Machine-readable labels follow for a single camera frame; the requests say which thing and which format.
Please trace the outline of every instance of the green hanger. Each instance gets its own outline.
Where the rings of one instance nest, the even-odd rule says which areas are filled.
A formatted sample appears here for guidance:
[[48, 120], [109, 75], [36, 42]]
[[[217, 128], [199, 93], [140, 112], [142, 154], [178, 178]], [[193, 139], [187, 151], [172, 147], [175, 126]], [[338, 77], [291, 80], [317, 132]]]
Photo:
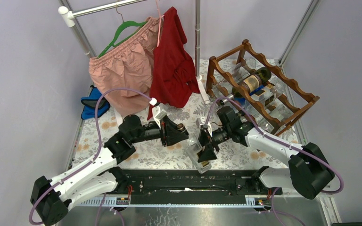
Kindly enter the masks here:
[[143, 25], [145, 25], [147, 23], [147, 21], [144, 21], [142, 23], [137, 23], [135, 21], [126, 21], [124, 23], [122, 23], [119, 28], [117, 29], [116, 33], [115, 33], [115, 37], [113, 38], [113, 40], [109, 43], [109, 45], [99, 54], [98, 58], [101, 58], [111, 47], [117, 47], [118, 45], [120, 45], [121, 43], [125, 42], [127, 39], [129, 39], [131, 36], [133, 36], [136, 32], [134, 32], [133, 34], [131, 34], [130, 36], [128, 36], [127, 38], [125, 38], [124, 40], [120, 41], [119, 43], [115, 44], [115, 42], [117, 41], [118, 37], [120, 36], [121, 32], [123, 32], [126, 28], [128, 27], [139, 27], [141, 28]]

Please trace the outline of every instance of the wooden wine rack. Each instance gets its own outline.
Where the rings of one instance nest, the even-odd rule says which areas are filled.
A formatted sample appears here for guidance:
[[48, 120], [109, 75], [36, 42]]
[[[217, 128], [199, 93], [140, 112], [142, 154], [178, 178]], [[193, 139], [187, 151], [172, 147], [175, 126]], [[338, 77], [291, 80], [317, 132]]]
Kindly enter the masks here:
[[[293, 112], [293, 114], [282, 121], [279, 121], [276, 118], [271, 117], [265, 110], [265, 107], [263, 104], [259, 101], [253, 100], [250, 95], [248, 94], [246, 88], [239, 86], [235, 80], [233, 79], [232, 75], [229, 72], [225, 72], [221, 69], [219, 66], [219, 61], [231, 56], [234, 53], [237, 53], [239, 51], [239, 55], [237, 58], [237, 62], [241, 63], [241, 66], [244, 67], [248, 72], [253, 72], [254, 69], [249, 68], [244, 57], [245, 52], [247, 51], [250, 53], [257, 61], [262, 63], [265, 67], [267, 67], [274, 75], [276, 75], [281, 81], [283, 81], [289, 88], [291, 88], [293, 91], [295, 91], [299, 96], [301, 96], [307, 104], [302, 107], [298, 108], [293, 106], [287, 99], [287, 97], [282, 94], [278, 97], [278, 100], [281, 101], [289, 110]], [[228, 96], [229, 93], [226, 88], [221, 86], [216, 79], [214, 78], [214, 70], [216, 70], [224, 79], [229, 82], [237, 92], [239, 92], [245, 99], [248, 101], [273, 127], [272, 134], [275, 134], [279, 136], [284, 131], [291, 128], [319, 99], [320, 97], [313, 95], [312, 93], [306, 93], [303, 92], [300, 88], [296, 80], [289, 79], [285, 77], [285, 75], [282, 73], [282, 70], [278, 66], [273, 66], [269, 64], [266, 60], [266, 57], [262, 53], [256, 53], [252, 46], [250, 45], [249, 41], [247, 39], [243, 40], [242, 44], [218, 57], [211, 57], [209, 60], [209, 68], [207, 71], [207, 82], [206, 82], [206, 92], [211, 96], [215, 97], [214, 93], [212, 91], [212, 86], [216, 85], [218, 90], [224, 95]], [[283, 125], [285, 125], [285, 128], [281, 131], [278, 131]]]

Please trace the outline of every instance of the pink shorts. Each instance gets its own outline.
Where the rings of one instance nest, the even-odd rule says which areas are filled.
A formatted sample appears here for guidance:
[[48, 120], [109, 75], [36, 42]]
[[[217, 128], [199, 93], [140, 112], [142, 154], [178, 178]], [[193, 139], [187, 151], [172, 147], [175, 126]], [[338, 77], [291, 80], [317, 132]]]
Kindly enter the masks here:
[[[127, 87], [149, 96], [158, 30], [159, 18], [149, 17], [147, 23], [128, 40], [101, 58], [90, 59], [89, 72], [101, 93]], [[145, 97], [126, 90], [113, 91], [105, 98], [123, 116], [140, 112], [149, 105]]]

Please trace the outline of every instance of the gray floor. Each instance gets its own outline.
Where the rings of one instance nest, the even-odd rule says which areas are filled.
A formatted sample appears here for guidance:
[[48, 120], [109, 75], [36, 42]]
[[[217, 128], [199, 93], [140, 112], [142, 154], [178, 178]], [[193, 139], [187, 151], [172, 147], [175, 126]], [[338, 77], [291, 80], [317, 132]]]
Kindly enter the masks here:
[[[324, 226], [326, 221], [321, 205], [305, 198], [277, 198], [277, 210], [292, 213], [307, 226]], [[61, 221], [60, 226], [93, 226], [97, 207], [76, 207]], [[257, 214], [244, 208], [127, 208], [122, 211], [126, 226], [277, 226], [271, 214]], [[280, 216], [287, 226], [300, 226], [296, 220]], [[121, 226], [118, 215], [104, 208], [99, 226]]]

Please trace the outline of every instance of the clothes rack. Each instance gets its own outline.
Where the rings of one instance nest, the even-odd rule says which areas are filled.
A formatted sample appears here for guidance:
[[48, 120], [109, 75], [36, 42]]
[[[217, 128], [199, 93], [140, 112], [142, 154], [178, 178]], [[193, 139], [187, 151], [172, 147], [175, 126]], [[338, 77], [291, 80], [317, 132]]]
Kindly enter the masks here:
[[[89, 58], [96, 57], [96, 54], [93, 52], [93, 48], [88, 41], [88, 38], [84, 34], [81, 25], [77, 21], [77, 17], [84, 16], [92, 13], [97, 13], [100, 11], [118, 8], [121, 6], [131, 5], [134, 3], [147, 1], [147, 0], [123, 0], [119, 2], [109, 3], [106, 5], [101, 5], [97, 7], [87, 8], [83, 10], [73, 11], [70, 7], [70, 4], [67, 0], [59, 0], [63, 5], [59, 7], [59, 14], [63, 17], [66, 25], [72, 29], [75, 37], [80, 43], [82, 49], [84, 50], [85, 55]], [[202, 83], [202, 76], [199, 74], [199, 60], [200, 60], [200, 0], [195, 0], [195, 70], [196, 70], [196, 79], [199, 85], [200, 95], [205, 104], [209, 104], [209, 97], [206, 94], [205, 88]]]

